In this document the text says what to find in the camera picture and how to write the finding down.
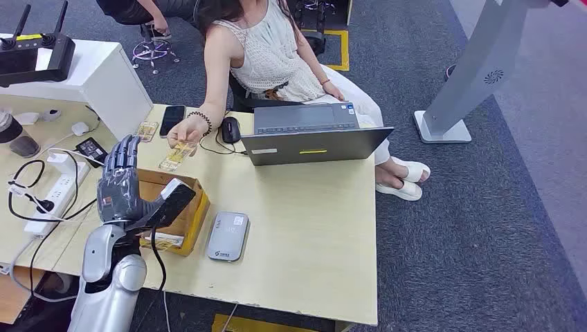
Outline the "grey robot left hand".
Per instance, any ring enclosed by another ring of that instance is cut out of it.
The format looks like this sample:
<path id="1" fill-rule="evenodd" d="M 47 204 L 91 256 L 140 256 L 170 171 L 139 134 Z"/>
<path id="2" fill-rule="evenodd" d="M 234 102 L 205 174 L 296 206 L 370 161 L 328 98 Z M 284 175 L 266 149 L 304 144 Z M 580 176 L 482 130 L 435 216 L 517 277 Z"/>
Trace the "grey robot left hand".
<path id="1" fill-rule="evenodd" d="M 137 174 L 140 141 L 140 137 L 129 134 L 117 142 L 105 158 L 97 184 L 98 214 L 103 223 L 135 222 L 155 208 L 154 202 L 140 196 Z"/>

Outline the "person's left hand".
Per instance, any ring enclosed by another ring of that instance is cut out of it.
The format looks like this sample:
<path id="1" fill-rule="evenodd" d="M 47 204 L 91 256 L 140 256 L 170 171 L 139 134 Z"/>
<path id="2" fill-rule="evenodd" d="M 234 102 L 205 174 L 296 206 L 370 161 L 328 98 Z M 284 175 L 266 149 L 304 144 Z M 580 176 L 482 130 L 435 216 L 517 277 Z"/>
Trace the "person's left hand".
<path id="1" fill-rule="evenodd" d="M 322 88 L 326 94 L 336 98 L 337 100 L 345 101 L 345 97 L 342 92 L 330 80 L 322 83 Z"/>

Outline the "person's right hand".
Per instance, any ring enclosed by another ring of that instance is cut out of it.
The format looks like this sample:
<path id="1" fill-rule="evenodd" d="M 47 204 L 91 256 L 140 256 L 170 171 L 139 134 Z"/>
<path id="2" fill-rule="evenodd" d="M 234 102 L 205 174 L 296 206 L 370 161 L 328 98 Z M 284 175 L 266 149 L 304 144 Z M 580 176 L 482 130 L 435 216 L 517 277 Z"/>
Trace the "person's right hand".
<path id="1" fill-rule="evenodd" d="M 175 125 L 167 134 L 171 148 L 180 142 L 199 142 L 208 131 L 208 123 L 199 116 L 191 116 Z"/>

